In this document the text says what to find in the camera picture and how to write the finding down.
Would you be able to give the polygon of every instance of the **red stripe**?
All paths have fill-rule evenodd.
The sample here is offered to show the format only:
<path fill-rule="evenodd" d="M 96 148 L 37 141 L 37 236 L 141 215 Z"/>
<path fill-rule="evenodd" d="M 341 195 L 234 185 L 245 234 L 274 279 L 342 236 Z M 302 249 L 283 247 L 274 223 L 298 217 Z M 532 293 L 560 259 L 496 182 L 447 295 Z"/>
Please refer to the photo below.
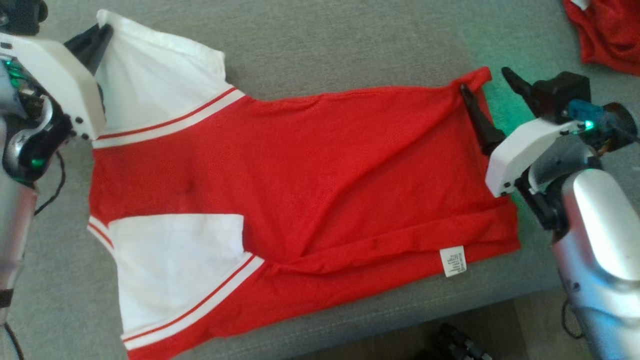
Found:
<path fill-rule="evenodd" d="M 116 138 L 119 136 L 125 136 L 125 135 L 131 135 L 131 134 L 138 134 L 138 133 L 143 133 L 145 131 L 149 131 L 149 130 L 153 130 L 153 129 L 157 129 L 159 127 L 164 127 L 167 125 L 171 125 L 175 122 L 178 122 L 180 120 L 184 120 L 192 115 L 195 115 L 197 113 L 199 113 L 200 111 L 202 111 L 205 108 L 208 108 L 209 106 L 211 106 L 212 104 L 214 104 L 215 102 L 219 101 L 220 99 L 222 99 L 223 97 L 227 96 L 230 92 L 234 91 L 236 88 L 231 88 L 225 92 L 223 92 L 222 94 L 220 94 L 219 96 L 217 96 L 215 99 L 207 102 L 206 104 L 202 105 L 201 107 L 193 110 L 192 112 L 188 113 L 187 115 L 183 115 L 179 118 L 173 119 L 173 120 L 169 120 L 167 122 L 163 122 L 162 124 L 158 124 L 158 125 L 153 125 L 153 126 L 149 126 L 149 127 L 143 127 L 142 129 L 136 129 L 136 130 L 131 130 L 131 131 L 124 131 L 123 133 L 115 133 L 115 134 L 106 134 L 106 135 L 102 135 L 100 137 L 98 137 L 98 140 L 102 140 L 102 139 L 108 139 L 108 138 Z"/>
<path fill-rule="evenodd" d="M 113 249 L 113 243 L 111 242 L 111 240 L 109 240 L 108 236 L 106 236 L 102 231 L 100 231 L 100 229 L 98 229 L 98 227 L 96 227 L 95 225 L 89 223 L 89 226 L 93 230 L 95 230 L 96 233 L 99 233 L 104 238 L 104 241 L 106 241 L 109 244 L 109 246 L 111 246 L 111 248 Z"/>
<path fill-rule="evenodd" d="M 251 262 L 251 260 L 253 260 L 253 258 L 255 258 L 255 255 L 252 255 L 249 260 L 247 260 L 242 266 L 240 266 L 240 268 L 238 268 L 238 270 L 236 270 L 233 274 L 231 274 L 230 277 L 227 278 L 227 280 L 225 280 L 225 282 L 223 282 L 220 286 L 218 286 L 214 291 L 212 291 L 210 294 L 207 295 L 206 298 L 204 298 L 202 301 L 200 301 L 196 306 L 194 306 L 191 310 L 187 311 L 186 313 L 184 313 L 182 316 L 180 316 L 179 318 L 175 319 L 174 321 L 164 324 L 160 327 L 156 327 L 155 329 L 149 330 L 149 331 L 145 331 L 142 334 L 138 334 L 138 335 L 134 335 L 131 336 L 130 338 L 126 338 L 124 340 L 122 340 L 123 342 L 127 342 L 133 339 L 137 339 L 140 338 L 142 336 L 146 336 L 151 334 L 152 332 L 156 332 L 156 331 L 160 331 L 162 329 L 166 329 L 167 327 L 179 322 L 180 320 L 184 319 L 185 317 L 187 317 L 189 314 L 193 313 L 194 311 L 196 311 L 200 306 L 202 306 L 202 304 L 204 304 L 205 302 L 207 302 L 209 299 L 211 299 L 211 297 L 213 295 L 215 295 L 218 291 L 220 291 L 220 289 L 222 289 L 229 281 L 231 281 L 231 279 L 233 279 L 242 269 L 244 269 L 247 265 L 249 265 L 249 263 Z"/>

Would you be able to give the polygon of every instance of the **white sleeve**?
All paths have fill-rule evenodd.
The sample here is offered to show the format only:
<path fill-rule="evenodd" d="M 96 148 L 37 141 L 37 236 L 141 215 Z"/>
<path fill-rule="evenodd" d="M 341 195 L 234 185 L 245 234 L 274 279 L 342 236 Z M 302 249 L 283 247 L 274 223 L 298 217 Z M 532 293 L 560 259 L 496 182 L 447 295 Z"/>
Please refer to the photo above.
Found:
<path fill-rule="evenodd" d="M 113 36 L 96 73 L 104 94 L 106 134 L 154 126 L 193 111 L 231 88 L 224 54 L 100 10 Z"/>
<path fill-rule="evenodd" d="M 124 333 L 149 329 L 188 311 L 251 256 L 243 217 L 168 214 L 109 223 L 118 269 Z"/>

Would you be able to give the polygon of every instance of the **wooden floor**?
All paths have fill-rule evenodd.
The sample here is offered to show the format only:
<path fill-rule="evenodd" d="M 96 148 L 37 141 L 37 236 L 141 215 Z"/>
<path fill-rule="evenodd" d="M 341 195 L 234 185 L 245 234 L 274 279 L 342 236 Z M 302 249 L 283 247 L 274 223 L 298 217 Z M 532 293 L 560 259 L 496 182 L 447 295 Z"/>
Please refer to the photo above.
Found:
<path fill-rule="evenodd" d="M 448 322 L 466 332 L 494 360 L 592 359 L 585 340 L 574 340 L 561 327 L 562 289 L 542 291 L 415 327 L 329 348 L 298 360 L 410 360 Z M 568 325 L 578 329 L 568 316 Z"/>

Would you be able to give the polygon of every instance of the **white stripe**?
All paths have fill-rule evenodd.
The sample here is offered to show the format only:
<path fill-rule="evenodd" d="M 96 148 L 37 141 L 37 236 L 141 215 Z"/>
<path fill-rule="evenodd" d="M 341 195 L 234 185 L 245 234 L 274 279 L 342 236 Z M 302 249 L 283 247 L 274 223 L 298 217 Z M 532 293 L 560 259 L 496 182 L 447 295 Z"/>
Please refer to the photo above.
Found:
<path fill-rule="evenodd" d="M 109 229 L 100 220 L 94 218 L 93 216 L 89 216 L 89 224 L 97 227 L 98 230 L 102 231 L 102 233 L 106 236 L 111 236 L 109 235 Z"/>
<path fill-rule="evenodd" d="M 224 96 L 222 99 L 211 104 L 209 107 L 200 110 L 199 112 L 193 114 L 192 116 L 186 119 L 182 119 L 180 121 L 174 122 L 173 124 L 162 126 L 157 129 L 151 129 L 149 131 L 144 131 L 141 133 L 123 135 L 123 136 L 107 138 L 107 139 L 98 139 L 92 142 L 93 148 L 100 149 L 103 147 L 125 145 L 128 143 L 134 143 L 134 142 L 142 142 L 145 140 L 159 138 L 161 136 L 175 133 L 177 131 L 186 129 L 189 126 L 195 125 L 200 121 L 203 121 L 207 117 L 217 113 L 218 111 L 222 110 L 223 108 L 227 107 L 233 102 L 236 102 L 243 96 L 244 96 L 244 93 L 242 91 L 234 90 L 229 94 L 227 94 L 226 96 Z"/>
<path fill-rule="evenodd" d="M 100 233 L 98 233 L 94 228 L 90 226 L 87 226 L 86 229 L 89 230 L 89 232 L 92 233 L 98 239 L 98 241 L 100 241 L 104 245 L 104 247 L 107 248 L 107 250 L 109 250 L 109 253 L 111 254 L 111 256 L 113 256 L 113 248 L 102 237 L 102 235 L 100 235 Z"/>
<path fill-rule="evenodd" d="M 247 256 L 250 258 L 252 255 L 250 253 L 247 253 Z M 233 272 L 235 272 L 238 268 L 241 268 L 245 263 L 246 261 L 241 261 L 237 267 L 231 269 L 230 273 L 233 274 Z M 229 280 L 229 282 L 226 283 L 226 285 L 224 285 L 220 290 L 218 290 L 218 292 L 216 292 L 204 304 L 202 304 L 200 307 L 195 309 L 191 314 L 188 314 L 180 321 L 172 324 L 171 326 L 165 327 L 164 329 L 151 332 L 150 334 L 141 336 L 139 338 L 125 341 L 124 343 L 125 348 L 127 350 L 132 350 L 135 348 L 143 347 L 145 345 L 149 345 L 149 344 L 161 341 L 163 339 L 166 339 L 169 336 L 177 334 L 178 332 L 186 329 L 187 327 L 189 327 L 190 325 L 194 324 L 196 321 L 201 319 L 203 316 L 211 312 L 218 304 L 222 302 L 222 300 L 225 300 L 238 286 L 240 286 L 240 284 L 242 284 L 249 276 L 251 276 L 251 274 L 253 274 L 254 271 L 256 271 L 263 263 L 264 263 L 263 259 L 258 258 L 257 256 L 254 257 L 242 270 L 240 270 L 240 272 L 236 274 L 236 276 L 231 278 L 231 280 Z M 163 325 L 171 323 L 172 321 L 179 318 L 180 316 L 176 316 L 172 319 L 169 319 L 165 323 L 155 324 L 153 326 L 146 327 L 136 332 L 123 334 L 121 338 L 124 340 L 126 338 L 130 338 L 137 334 L 142 334 L 144 332 L 151 331 L 158 327 L 162 327 Z"/>

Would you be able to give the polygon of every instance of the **black cable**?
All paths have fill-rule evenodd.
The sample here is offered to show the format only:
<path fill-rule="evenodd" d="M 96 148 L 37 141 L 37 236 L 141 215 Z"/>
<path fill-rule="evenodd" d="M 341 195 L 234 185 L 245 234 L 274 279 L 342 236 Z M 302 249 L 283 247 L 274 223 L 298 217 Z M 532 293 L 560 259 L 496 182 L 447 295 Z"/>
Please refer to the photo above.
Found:
<path fill-rule="evenodd" d="M 564 330 L 564 332 L 566 332 L 567 335 L 571 336 L 572 338 L 578 340 L 578 339 L 582 339 L 584 337 L 584 332 L 580 331 L 580 334 L 575 334 L 573 331 L 569 330 L 569 326 L 567 326 L 566 323 L 566 308 L 569 306 L 569 299 L 566 299 L 564 301 L 564 304 L 562 305 L 562 328 Z"/>
<path fill-rule="evenodd" d="M 45 201 L 44 204 L 40 205 L 40 207 L 33 213 L 33 216 L 39 214 L 50 203 L 56 200 L 58 195 L 60 195 L 60 191 L 62 191 L 62 186 L 65 185 L 65 181 L 67 180 L 67 173 L 65 172 L 65 161 L 62 159 L 62 155 L 60 155 L 60 152 L 56 151 L 56 156 L 58 157 L 58 161 L 60 162 L 60 171 L 62 172 L 62 174 L 60 175 L 60 183 L 58 184 L 58 188 L 56 189 L 56 192 L 53 194 L 53 196 L 50 197 L 49 200 Z"/>
<path fill-rule="evenodd" d="M 18 338 L 15 337 L 13 330 L 9 326 L 9 323 L 4 323 L 4 329 L 6 333 L 9 334 L 9 338 L 13 343 L 13 347 L 15 348 L 15 355 L 18 357 L 18 360 L 24 360 L 24 354 L 22 353 L 22 349 L 20 348 L 20 344 L 18 343 Z"/>

